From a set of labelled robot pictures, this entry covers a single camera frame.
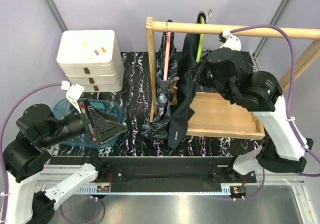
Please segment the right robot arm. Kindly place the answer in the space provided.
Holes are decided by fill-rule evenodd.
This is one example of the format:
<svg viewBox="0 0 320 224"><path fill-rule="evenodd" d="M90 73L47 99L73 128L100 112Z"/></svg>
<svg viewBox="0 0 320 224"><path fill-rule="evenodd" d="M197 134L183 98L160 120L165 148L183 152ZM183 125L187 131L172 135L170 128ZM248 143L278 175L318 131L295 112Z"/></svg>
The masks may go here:
<svg viewBox="0 0 320 224"><path fill-rule="evenodd" d="M253 71L240 51L220 48L205 54L191 68L194 82L215 89L231 104L247 109L267 131L268 140L257 149L237 155L228 166L229 180L238 182L252 171L302 173L304 154L313 140L293 130L287 117L286 100L276 77L266 71Z"/></svg>

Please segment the pink hanger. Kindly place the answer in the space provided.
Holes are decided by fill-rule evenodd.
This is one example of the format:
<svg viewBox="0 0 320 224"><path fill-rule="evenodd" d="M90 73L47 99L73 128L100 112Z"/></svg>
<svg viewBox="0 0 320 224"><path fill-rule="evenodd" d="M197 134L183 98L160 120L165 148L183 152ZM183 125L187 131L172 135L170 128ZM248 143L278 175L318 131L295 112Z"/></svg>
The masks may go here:
<svg viewBox="0 0 320 224"><path fill-rule="evenodd" d="M169 19L166 21L166 24L165 24L165 53L164 53L164 67L163 67L163 80L164 81L167 81L168 80L168 70L169 70L169 57L170 57L170 44L171 44L171 32L168 31L168 23L172 23L172 20Z"/></svg>

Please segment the lime green hanger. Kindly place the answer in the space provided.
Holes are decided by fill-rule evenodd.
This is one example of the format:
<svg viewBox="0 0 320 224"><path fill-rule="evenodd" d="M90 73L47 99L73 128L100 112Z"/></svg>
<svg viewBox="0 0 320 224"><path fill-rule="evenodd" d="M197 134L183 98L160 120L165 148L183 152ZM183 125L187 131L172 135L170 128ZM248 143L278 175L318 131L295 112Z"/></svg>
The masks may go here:
<svg viewBox="0 0 320 224"><path fill-rule="evenodd" d="M208 14L206 15L204 12L200 12L197 17L198 24L209 24L212 16L212 9L209 9ZM202 55L203 43L204 43L204 34L200 34L199 42L198 42L198 50L196 61L199 63Z"/></svg>

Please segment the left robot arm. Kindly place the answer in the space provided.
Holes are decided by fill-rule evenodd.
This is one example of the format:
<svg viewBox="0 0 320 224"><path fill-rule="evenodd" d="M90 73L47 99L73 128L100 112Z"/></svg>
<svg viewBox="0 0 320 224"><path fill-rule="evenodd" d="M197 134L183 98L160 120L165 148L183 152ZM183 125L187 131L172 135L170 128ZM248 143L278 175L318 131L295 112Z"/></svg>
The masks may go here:
<svg viewBox="0 0 320 224"><path fill-rule="evenodd" d="M79 114L59 120L48 105L35 104L16 121L19 133L3 152L9 187L3 201L5 223L48 223L78 189L108 177L108 164L90 157L55 187L36 190L44 165L51 158L49 147L82 134L103 144L125 132L126 127L116 117L94 108L89 101L81 101L80 107Z"/></svg>

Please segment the patterned dark grey shorts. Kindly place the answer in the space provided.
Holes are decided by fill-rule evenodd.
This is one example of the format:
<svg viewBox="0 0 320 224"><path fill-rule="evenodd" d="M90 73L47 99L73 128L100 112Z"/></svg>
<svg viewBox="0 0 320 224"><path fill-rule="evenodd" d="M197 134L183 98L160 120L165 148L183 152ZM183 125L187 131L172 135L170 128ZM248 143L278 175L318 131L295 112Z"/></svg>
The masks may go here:
<svg viewBox="0 0 320 224"><path fill-rule="evenodd" d="M174 33L171 34L170 42L170 61L168 68L168 80L163 80L164 70L164 57L165 57L165 32L162 34L161 45L156 57L156 109L157 115L151 123L145 123L142 126L142 135L150 140L167 139L168 130L167 126L171 120L171 96L172 90L170 89L170 80L177 76L178 63L176 60L176 48L174 45Z"/></svg>

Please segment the dark navy shorts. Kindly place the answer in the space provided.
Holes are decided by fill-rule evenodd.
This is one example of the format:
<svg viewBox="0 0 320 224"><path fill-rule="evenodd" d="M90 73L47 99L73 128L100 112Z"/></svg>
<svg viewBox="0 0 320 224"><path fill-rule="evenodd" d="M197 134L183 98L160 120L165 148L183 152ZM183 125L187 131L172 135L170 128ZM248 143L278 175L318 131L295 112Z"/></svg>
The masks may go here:
<svg viewBox="0 0 320 224"><path fill-rule="evenodd" d="M196 57L199 41L199 34L186 34L181 58L178 61L177 104L172 109L167 142L168 147L172 149L177 148L187 135L188 121L194 115L190 104L196 95L197 84L193 81L190 69L198 64Z"/></svg>

